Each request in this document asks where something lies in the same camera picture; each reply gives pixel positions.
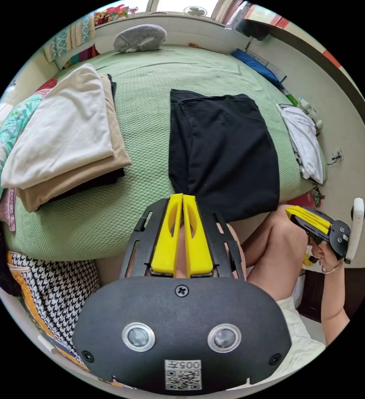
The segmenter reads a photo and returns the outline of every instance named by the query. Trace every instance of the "folded white towel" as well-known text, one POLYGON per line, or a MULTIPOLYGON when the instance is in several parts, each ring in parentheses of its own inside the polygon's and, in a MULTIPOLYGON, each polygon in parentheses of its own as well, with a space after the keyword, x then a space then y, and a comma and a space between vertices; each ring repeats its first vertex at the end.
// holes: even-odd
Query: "folded white towel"
POLYGON ((1 186, 26 189, 113 154, 101 78, 84 64, 44 97, 8 156, 1 186))
POLYGON ((288 128, 291 141, 300 158, 300 172, 304 179, 323 183, 323 164, 314 122, 299 108, 281 108, 277 104, 288 128))

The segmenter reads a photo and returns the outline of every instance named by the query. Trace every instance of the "screw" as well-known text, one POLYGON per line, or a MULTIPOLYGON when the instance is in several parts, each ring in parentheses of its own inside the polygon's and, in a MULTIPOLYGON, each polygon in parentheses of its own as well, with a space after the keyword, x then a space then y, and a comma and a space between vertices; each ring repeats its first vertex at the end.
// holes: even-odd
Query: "screw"
POLYGON ((94 356, 88 350, 83 350, 81 354, 83 355, 83 358, 85 359, 86 362, 88 363, 94 362, 94 356))
POLYGON ((275 366, 276 364, 279 363, 279 361, 282 359, 282 356, 279 353, 276 353, 274 356, 271 357, 269 363, 270 366, 275 366))
POLYGON ((175 294, 180 298, 187 296, 189 291, 190 290, 188 289, 188 287, 183 285, 177 286, 176 289, 174 290, 175 294))

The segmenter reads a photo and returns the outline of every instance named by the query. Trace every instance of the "bare leg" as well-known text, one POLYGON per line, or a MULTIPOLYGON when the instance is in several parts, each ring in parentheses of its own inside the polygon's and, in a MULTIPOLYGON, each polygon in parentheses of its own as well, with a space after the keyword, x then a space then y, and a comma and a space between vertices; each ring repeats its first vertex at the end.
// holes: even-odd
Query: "bare leg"
POLYGON ((305 231, 288 219, 286 207, 272 212, 242 245, 246 266, 254 266, 247 281, 276 301, 292 294, 308 243, 305 231))

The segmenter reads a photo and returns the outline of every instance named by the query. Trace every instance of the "cable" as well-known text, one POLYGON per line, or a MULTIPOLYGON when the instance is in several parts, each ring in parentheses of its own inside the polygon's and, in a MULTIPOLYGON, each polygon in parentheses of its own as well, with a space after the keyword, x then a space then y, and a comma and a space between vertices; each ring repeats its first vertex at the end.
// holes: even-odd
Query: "cable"
POLYGON ((327 163, 327 166, 330 165, 334 165, 335 163, 337 163, 340 159, 342 159, 342 157, 340 155, 338 155, 337 157, 332 158, 332 163, 327 163))

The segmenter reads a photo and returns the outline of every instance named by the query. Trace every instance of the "blue cloth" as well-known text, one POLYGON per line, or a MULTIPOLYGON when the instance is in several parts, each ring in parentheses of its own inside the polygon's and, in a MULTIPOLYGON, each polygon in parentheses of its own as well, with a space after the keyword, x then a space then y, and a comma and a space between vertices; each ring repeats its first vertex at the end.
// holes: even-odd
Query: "blue cloth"
POLYGON ((232 54, 233 57, 237 58, 239 61, 242 61, 247 66, 254 69, 256 72, 260 73, 264 78, 266 78, 270 83, 272 83, 275 87, 282 90, 284 86, 278 80, 278 78, 264 65, 262 65, 259 61, 251 57, 249 54, 246 54, 240 49, 235 50, 232 54))

